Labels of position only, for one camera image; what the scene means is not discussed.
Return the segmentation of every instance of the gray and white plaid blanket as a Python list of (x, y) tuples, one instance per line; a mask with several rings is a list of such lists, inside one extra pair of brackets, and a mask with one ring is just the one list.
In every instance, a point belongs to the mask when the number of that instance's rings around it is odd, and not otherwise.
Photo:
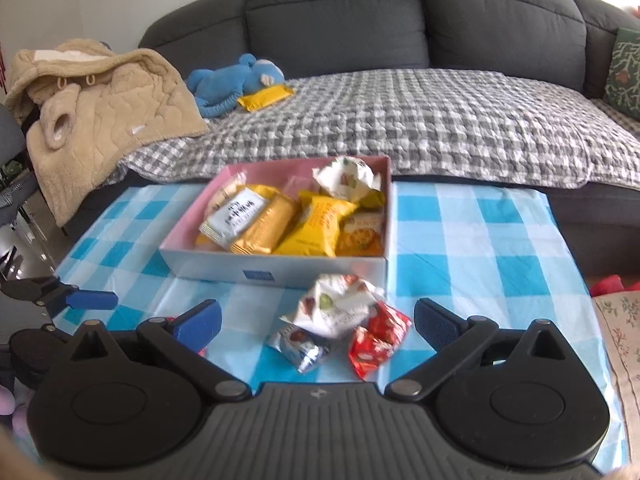
[(640, 142), (578, 92), (463, 70), (371, 70), (291, 80), (296, 94), (212, 120), (209, 133), (125, 156), (158, 182), (214, 177), (238, 162), (388, 155), (394, 174), (528, 186), (640, 189)]

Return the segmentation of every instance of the tablecloth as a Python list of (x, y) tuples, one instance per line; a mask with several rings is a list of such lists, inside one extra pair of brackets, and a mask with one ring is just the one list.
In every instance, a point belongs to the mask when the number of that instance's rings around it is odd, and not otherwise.
[[(67, 309), (56, 318), (57, 326), (73, 333), (84, 320), (101, 319), (110, 330), (126, 330), (215, 298), (222, 305), (223, 329), (207, 358), (252, 388), (264, 381), (355, 380), (339, 346), (304, 376), (264, 346), (302, 290), (172, 275), (158, 245), (201, 190), (201, 185), (165, 185), (124, 192), (58, 269), (64, 282), (115, 291), (119, 306), (112, 312)], [(390, 200), (390, 304), (411, 315), (415, 301), (428, 297), (459, 316), (483, 314), (504, 328), (526, 328), (540, 317), (555, 321), (609, 405), (610, 427), (594, 465), (608, 471), (625, 463), (625, 430), (602, 336), (546, 196), (527, 189), (396, 182)], [(371, 380), (382, 389), (431, 355), (433, 349), (412, 329)]]

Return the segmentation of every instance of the cardboard box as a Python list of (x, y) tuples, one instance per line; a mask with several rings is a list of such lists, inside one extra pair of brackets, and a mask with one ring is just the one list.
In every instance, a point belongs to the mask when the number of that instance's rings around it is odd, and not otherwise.
[(311, 177), (335, 157), (293, 158), (227, 166), (202, 191), (160, 245), (160, 252), (179, 278), (253, 285), (309, 288), (319, 274), (357, 274), (376, 286), (386, 286), (390, 218), (390, 165), (388, 156), (361, 157), (382, 176), (385, 204), (385, 254), (381, 258), (321, 258), (314, 256), (246, 255), (199, 250), (194, 245), (210, 197), (233, 175), (246, 171), (248, 184), (283, 188), (290, 176)]

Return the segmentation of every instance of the green throw pillow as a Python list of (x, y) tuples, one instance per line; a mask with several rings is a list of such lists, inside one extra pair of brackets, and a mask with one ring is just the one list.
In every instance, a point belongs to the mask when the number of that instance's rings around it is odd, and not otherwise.
[(616, 110), (640, 120), (640, 32), (618, 29), (605, 93)]

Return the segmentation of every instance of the gray sofa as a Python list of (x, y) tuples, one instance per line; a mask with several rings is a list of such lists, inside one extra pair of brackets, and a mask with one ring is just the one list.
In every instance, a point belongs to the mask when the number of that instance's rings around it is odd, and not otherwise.
[[(140, 46), (160, 52), (183, 76), (252, 52), (287, 78), (378, 68), (492, 70), (601, 98), (619, 27), (640, 30), (640, 20), (599, 0), (199, 0), (151, 25)], [(129, 172), (92, 192), (68, 231), (81, 234), (126, 187), (147, 182)], [(583, 273), (640, 272), (639, 191), (593, 183), (543, 191)]]

